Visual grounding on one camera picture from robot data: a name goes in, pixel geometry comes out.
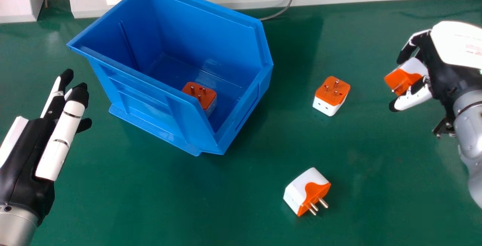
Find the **metal prong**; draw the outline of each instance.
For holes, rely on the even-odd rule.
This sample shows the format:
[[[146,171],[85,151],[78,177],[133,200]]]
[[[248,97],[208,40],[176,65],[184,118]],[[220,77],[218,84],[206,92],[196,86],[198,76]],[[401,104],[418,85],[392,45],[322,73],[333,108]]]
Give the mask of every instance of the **metal prong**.
[[[318,208],[316,207],[316,205],[314,205],[313,203],[310,203],[310,205],[315,211],[318,211]]]
[[[315,216],[316,216],[316,212],[315,212],[313,209],[308,208],[308,210],[310,210],[310,212],[311,212],[313,215],[315,215]]]
[[[325,200],[323,200],[322,198],[318,198],[318,201],[320,201],[320,203],[322,204],[322,206],[323,206],[324,208],[328,208],[328,203],[325,202]]]

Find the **blue storage container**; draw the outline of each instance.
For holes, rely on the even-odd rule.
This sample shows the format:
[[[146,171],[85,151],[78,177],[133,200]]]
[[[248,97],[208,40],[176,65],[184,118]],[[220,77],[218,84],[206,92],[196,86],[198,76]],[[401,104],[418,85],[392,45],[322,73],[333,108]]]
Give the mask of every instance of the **blue storage container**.
[[[91,63],[110,113],[195,156],[226,152],[273,69],[261,22],[205,0],[122,0],[67,46]],[[217,92],[209,118],[181,91],[188,81]]]

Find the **robotic arm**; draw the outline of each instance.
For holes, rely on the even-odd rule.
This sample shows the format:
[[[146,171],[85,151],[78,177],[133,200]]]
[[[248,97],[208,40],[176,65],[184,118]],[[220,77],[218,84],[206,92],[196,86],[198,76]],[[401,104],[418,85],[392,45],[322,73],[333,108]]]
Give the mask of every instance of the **robotic arm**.
[[[400,66],[385,77],[399,95],[390,110],[405,110],[430,98],[441,102],[446,116],[433,133],[438,138],[444,133],[458,138],[470,174],[470,194],[482,208],[482,29],[442,21],[413,34],[397,63]]]
[[[17,117],[0,147],[0,245],[30,245],[50,212],[58,178],[76,133],[89,129],[82,119],[87,85],[65,93],[74,72],[57,77],[40,118]]]

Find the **green table surface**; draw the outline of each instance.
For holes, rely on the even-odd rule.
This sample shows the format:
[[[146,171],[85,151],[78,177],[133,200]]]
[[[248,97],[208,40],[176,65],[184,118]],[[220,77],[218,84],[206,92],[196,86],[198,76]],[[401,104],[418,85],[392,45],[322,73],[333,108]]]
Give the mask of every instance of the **green table surface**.
[[[445,19],[481,25],[481,1],[296,7],[267,21],[271,85],[223,156],[193,157],[110,115],[91,66],[65,46],[93,22],[74,20],[67,0],[36,23],[0,25],[0,136],[16,116],[40,115],[67,67],[91,93],[93,127],[75,138],[33,244],[480,245],[457,142],[431,133],[442,107],[391,113],[383,77],[412,33]],[[351,84],[334,117],[311,107],[330,75]],[[330,208],[296,217],[284,188],[310,167],[332,183]]]

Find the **blue plastic bin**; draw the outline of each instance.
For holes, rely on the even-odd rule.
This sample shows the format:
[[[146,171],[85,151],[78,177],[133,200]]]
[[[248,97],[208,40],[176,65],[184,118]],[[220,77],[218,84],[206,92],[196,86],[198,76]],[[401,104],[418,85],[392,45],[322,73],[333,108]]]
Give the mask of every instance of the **blue plastic bin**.
[[[205,0],[122,0],[67,46],[85,56],[113,115],[192,154],[224,154],[270,84],[258,19]],[[181,90],[217,92],[206,117]]]

